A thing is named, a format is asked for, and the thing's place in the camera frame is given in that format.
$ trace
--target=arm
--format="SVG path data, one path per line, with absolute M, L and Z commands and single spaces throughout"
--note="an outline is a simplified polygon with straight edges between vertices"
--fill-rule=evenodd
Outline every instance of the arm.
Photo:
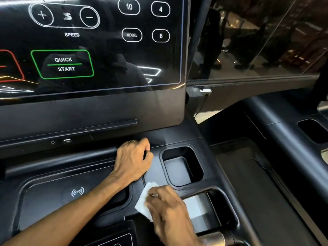
M 117 150 L 113 172 L 97 187 L 31 225 L 3 246 L 67 246 L 86 223 L 119 191 L 138 180 L 153 154 L 148 139 L 130 141 Z
M 145 205 L 152 215 L 155 233 L 166 246 L 204 246 L 194 232 L 186 204 L 171 186 L 153 187 Z

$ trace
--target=green outlined button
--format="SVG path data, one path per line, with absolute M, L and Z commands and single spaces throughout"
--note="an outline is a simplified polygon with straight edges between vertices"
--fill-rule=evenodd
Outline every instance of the green outlined button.
M 85 49 L 32 50 L 31 57 L 43 79 L 85 78 L 94 75 L 90 53 Z

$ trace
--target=red outlined button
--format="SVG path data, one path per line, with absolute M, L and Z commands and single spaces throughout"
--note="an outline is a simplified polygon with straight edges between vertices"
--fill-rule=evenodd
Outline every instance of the red outlined button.
M 25 76 L 15 55 L 6 49 L 0 49 L 0 83 L 24 80 Z

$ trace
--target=forearm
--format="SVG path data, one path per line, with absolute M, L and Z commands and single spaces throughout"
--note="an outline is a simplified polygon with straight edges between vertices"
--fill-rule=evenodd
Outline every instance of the forearm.
M 66 246 L 127 183 L 111 174 L 99 186 L 28 227 L 3 246 Z

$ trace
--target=button with number 4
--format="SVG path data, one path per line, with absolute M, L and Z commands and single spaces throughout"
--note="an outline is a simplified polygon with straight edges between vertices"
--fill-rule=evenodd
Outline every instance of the button with number 4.
M 154 1 L 150 8 L 153 15 L 157 17 L 168 17 L 171 12 L 170 5 L 167 2 Z
M 170 40 L 170 33 L 166 29 L 155 29 L 152 32 L 152 38 L 157 43 L 165 43 Z
M 117 7 L 124 15 L 137 15 L 140 13 L 140 4 L 137 0 L 118 0 Z

